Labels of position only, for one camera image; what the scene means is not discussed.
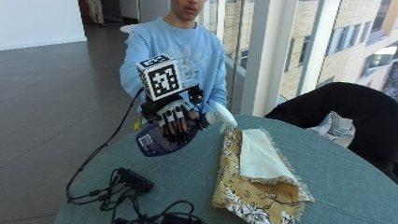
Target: patterned cloth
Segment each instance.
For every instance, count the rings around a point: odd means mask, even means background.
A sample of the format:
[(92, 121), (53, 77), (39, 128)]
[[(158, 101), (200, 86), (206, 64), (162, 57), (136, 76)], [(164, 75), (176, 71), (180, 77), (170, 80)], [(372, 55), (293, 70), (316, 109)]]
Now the patterned cloth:
[(214, 206), (227, 208), (248, 223), (288, 224), (300, 220), (305, 202), (313, 202), (313, 196), (293, 174), (268, 132), (230, 131), (222, 150)]
[(317, 134), (332, 140), (343, 147), (348, 147), (356, 134), (356, 128), (352, 124), (352, 119), (345, 119), (333, 111), (325, 117), (323, 122), (309, 128)]

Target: table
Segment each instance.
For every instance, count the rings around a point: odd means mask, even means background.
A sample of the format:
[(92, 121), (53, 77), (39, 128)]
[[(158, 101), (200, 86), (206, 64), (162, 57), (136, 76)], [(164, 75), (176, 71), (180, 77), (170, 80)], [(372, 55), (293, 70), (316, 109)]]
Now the table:
[[(311, 189), (316, 202), (307, 203), (301, 223), (398, 223), (398, 186), (365, 160), (316, 133), (279, 120), (236, 118), (242, 130), (263, 127), (270, 131)], [(158, 158), (142, 154), (136, 134), (130, 134), (87, 166), (73, 194), (104, 188), (112, 170), (124, 167), (155, 182), (152, 191), (139, 198), (142, 211), (150, 216), (186, 199), (196, 206), (195, 215), (208, 223), (246, 223), (227, 209), (212, 206), (224, 138), (220, 127), (216, 124), (199, 132), (187, 148)], [(119, 208), (118, 217), (136, 218), (130, 202)], [(111, 212), (100, 211), (100, 203), (65, 203), (57, 217), (58, 224), (110, 222)]]

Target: white wall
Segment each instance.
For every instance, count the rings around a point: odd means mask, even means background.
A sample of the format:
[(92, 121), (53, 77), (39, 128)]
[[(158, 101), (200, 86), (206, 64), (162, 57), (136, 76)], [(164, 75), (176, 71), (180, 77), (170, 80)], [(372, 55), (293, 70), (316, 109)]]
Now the white wall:
[(120, 0), (123, 17), (139, 18), (138, 1), (139, 0)]
[(170, 9), (170, 0), (140, 0), (140, 23), (166, 17)]
[(87, 41), (78, 0), (0, 0), (0, 50)]

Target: floor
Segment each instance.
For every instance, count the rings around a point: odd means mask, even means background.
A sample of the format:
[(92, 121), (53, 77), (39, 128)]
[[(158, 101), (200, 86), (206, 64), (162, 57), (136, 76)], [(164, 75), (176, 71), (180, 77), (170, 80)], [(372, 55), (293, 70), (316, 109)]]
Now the floor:
[(122, 122), (120, 26), (87, 26), (87, 42), (0, 51), (0, 223), (54, 223), (69, 180)]

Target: chair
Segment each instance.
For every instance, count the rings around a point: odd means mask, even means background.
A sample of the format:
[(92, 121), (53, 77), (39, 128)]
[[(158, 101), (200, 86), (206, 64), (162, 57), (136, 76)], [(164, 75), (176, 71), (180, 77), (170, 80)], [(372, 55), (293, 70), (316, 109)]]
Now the chair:
[(398, 103), (383, 92), (335, 82), (279, 105), (266, 116), (308, 129), (335, 111), (353, 120), (356, 134), (348, 148), (398, 184)]
[(135, 28), (136, 25), (138, 25), (138, 24), (131, 24), (131, 25), (126, 25), (126, 26), (123, 26), (123, 27), (122, 27), (122, 31), (123, 31), (124, 33), (130, 34), (130, 32), (134, 30), (134, 28)]

